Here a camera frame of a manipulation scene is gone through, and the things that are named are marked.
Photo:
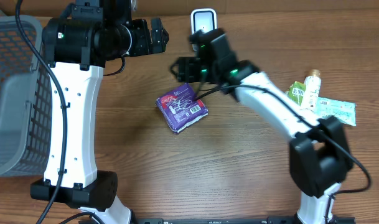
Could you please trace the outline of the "white tube gold cap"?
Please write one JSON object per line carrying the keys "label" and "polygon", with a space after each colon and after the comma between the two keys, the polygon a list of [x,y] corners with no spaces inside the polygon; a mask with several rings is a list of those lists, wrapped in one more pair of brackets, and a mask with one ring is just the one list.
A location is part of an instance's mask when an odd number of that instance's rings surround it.
{"label": "white tube gold cap", "polygon": [[304,84],[306,89],[304,91],[301,107],[315,113],[321,88],[320,71],[316,69],[310,70],[304,80]]}

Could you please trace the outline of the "teal tissue packet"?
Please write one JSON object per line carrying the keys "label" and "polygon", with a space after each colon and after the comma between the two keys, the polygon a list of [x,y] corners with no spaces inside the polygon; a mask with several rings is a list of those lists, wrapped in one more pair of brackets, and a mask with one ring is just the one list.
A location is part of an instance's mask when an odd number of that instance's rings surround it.
{"label": "teal tissue packet", "polygon": [[356,126],[356,104],[318,97],[316,114],[322,118],[335,116],[341,123]]}

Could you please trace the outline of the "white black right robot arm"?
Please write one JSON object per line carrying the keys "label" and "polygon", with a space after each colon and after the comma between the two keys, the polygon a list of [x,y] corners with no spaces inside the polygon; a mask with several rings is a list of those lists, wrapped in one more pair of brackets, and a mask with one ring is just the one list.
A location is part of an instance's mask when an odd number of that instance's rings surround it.
{"label": "white black right robot arm", "polygon": [[301,190],[295,223],[335,223],[335,196],[353,168],[344,127],[334,116],[302,109],[249,60],[238,60],[223,29],[189,36],[193,57],[176,61],[180,82],[213,83],[217,91],[255,110],[288,142],[289,172]]}

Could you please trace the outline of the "purple Carefree pad pack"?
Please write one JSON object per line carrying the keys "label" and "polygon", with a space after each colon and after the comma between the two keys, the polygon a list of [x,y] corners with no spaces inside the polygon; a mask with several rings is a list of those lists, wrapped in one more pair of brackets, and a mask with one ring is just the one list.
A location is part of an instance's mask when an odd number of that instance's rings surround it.
{"label": "purple Carefree pad pack", "polygon": [[179,134],[208,115],[206,105],[201,100],[194,101],[194,98],[193,88],[185,83],[156,100],[156,106],[164,115],[173,133]]}

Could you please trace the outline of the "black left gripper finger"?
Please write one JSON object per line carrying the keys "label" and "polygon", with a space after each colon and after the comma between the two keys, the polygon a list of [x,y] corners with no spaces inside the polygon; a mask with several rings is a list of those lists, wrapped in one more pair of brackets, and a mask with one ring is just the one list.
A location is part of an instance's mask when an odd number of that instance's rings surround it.
{"label": "black left gripper finger", "polygon": [[166,40],[158,40],[154,41],[152,43],[152,53],[153,54],[161,54],[166,51],[166,46],[167,46],[168,41]]}
{"label": "black left gripper finger", "polygon": [[165,30],[159,17],[151,19],[151,35],[153,42],[169,41],[169,33]]}

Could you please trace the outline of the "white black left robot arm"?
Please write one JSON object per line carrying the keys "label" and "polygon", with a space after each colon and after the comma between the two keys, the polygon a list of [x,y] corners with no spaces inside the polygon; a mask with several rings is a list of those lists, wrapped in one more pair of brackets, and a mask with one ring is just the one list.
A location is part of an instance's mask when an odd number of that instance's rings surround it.
{"label": "white black left robot arm", "polygon": [[52,79],[50,151],[30,195],[64,203],[93,223],[135,223],[117,195],[118,177],[96,166],[96,102],[110,60],[165,51],[160,18],[133,19],[135,1],[76,1],[42,31],[41,64]]}

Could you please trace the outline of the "green tea drink carton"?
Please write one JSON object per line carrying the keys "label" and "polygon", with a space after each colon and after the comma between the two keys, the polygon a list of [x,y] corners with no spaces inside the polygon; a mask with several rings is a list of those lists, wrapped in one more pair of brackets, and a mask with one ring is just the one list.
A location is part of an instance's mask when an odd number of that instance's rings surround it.
{"label": "green tea drink carton", "polygon": [[285,92],[285,94],[293,100],[297,105],[301,106],[304,93],[306,91],[306,85],[295,81]]}

